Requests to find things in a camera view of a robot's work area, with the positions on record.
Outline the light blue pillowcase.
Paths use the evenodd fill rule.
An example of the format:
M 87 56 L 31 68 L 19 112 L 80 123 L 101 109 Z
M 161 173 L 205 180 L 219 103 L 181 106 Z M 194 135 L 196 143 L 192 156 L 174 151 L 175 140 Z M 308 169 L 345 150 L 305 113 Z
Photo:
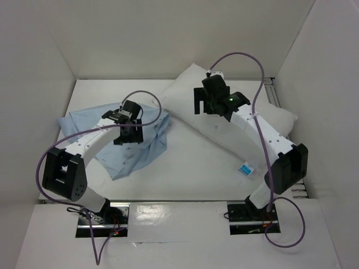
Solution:
M 70 112 L 59 118 L 58 123 L 63 135 L 69 136 L 93 128 L 105 112 L 118 108 L 118 103 L 86 108 Z M 96 155 L 96 159 L 104 166 L 112 180 L 128 176 L 133 171 L 149 165 L 167 149 L 165 132 L 169 122 L 170 116 L 163 110 L 154 124 L 142 128 L 142 143 L 115 145 L 111 142 Z

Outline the white pillow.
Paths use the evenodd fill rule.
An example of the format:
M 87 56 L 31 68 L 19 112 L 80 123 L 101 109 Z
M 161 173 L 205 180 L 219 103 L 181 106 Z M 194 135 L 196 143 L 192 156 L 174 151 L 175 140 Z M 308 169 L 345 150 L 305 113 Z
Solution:
M 172 82 L 159 96 L 162 108 L 181 118 L 204 136 L 235 153 L 258 172 L 266 167 L 263 148 L 233 123 L 216 114 L 194 113 L 194 88 L 202 87 L 206 70 L 192 64 Z M 268 103 L 258 97 L 256 111 L 279 132 L 287 136 L 293 130 L 298 117 L 290 111 Z

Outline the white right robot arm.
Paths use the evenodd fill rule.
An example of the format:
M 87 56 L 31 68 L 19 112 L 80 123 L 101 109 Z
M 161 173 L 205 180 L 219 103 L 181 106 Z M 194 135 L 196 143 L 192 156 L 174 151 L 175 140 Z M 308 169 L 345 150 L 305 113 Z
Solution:
M 307 147 L 302 143 L 295 145 L 278 133 L 257 114 L 247 97 L 241 92 L 230 92 L 222 76 L 209 76 L 202 81 L 202 87 L 194 89 L 194 112 L 224 117 L 263 149 L 268 171 L 264 182 L 245 200 L 249 219 L 258 219 L 275 198 L 306 176 Z

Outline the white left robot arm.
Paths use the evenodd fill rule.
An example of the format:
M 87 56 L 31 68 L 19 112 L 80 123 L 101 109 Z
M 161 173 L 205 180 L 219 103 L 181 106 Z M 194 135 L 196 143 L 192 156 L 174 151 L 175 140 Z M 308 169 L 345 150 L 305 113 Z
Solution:
M 86 167 L 106 145 L 142 143 L 142 107 L 125 101 L 116 110 L 105 112 L 91 132 L 59 149 L 52 147 L 46 155 L 42 187 L 90 211 L 99 224 L 110 219 L 117 210 L 110 201 L 88 186 Z

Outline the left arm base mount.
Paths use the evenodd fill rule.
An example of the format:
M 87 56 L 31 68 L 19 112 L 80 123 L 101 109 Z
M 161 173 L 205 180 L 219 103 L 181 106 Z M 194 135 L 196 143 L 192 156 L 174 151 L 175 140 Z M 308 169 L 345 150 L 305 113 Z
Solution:
M 103 220 L 95 213 L 89 212 L 93 226 L 95 238 L 106 238 L 110 233 L 114 233 L 115 238 L 125 238 L 128 236 L 128 217 L 130 204 L 127 202 L 112 202 L 111 207 L 117 209 L 115 214 L 111 214 L 109 219 Z M 78 208 L 68 207 L 67 212 L 77 215 L 76 238 L 90 238 L 90 225 L 85 212 Z

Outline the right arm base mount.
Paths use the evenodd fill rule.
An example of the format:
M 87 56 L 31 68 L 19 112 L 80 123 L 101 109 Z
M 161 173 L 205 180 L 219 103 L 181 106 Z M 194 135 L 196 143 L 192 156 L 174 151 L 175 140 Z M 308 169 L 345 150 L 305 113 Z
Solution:
M 268 233 L 280 233 L 280 225 L 275 206 L 271 211 L 248 208 L 244 201 L 227 202 L 227 212 L 223 217 L 229 222 L 230 235 L 253 235 Z

